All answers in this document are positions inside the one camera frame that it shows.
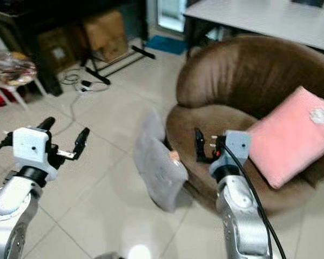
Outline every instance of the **blue mat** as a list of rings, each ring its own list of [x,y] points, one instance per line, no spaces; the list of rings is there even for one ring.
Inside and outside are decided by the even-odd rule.
[[[186,42],[163,36],[154,36],[145,46],[155,50],[181,55],[186,49]]]

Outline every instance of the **white table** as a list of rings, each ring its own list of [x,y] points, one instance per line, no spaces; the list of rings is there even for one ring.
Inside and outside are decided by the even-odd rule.
[[[203,0],[184,15],[324,51],[324,9],[317,7],[286,0]]]

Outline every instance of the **brown armchair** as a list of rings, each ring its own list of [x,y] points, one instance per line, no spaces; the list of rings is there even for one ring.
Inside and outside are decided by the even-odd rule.
[[[208,165],[196,162],[195,127],[207,143],[226,129],[246,130],[300,85],[324,98],[324,55],[287,40],[241,36],[195,54],[180,72],[178,104],[167,118],[167,140],[189,172],[185,187],[214,208],[217,185]],[[208,145],[205,151],[211,156]],[[272,214],[309,198],[324,177],[324,156],[279,190],[268,185],[250,160],[245,169]]]

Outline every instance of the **pink pillow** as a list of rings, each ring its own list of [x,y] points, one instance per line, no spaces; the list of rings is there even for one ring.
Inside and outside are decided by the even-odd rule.
[[[252,161],[279,189],[324,155],[324,100],[300,86],[248,131]]]

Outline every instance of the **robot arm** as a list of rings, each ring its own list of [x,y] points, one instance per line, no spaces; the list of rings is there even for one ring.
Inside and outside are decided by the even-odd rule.
[[[51,143],[49,132],[54,122],[50,117],[37,128],[19,128],[0,144],[0,148],[13,146],[13,155],[21,167],[0,188],[0,259],[21,257],[26,229],[37,213],[42,188],[56,178],[57,169],[66,159],[78,159],[86,145],[88,128],[78,136],[73,153],[59,151]]]
[[[210,161],[209,173],[218,184],[216,208],[224,225],[226,249],[229,259],[268,259],[268,230],[261,218],[257,201],[233,158],[222,148],[222,143],[231,148],[241,165],[248,157],[251,142],[245,132],[227,131],[216,139],[213,158],[204,158],[204,137],[196,129],[198,161]]]

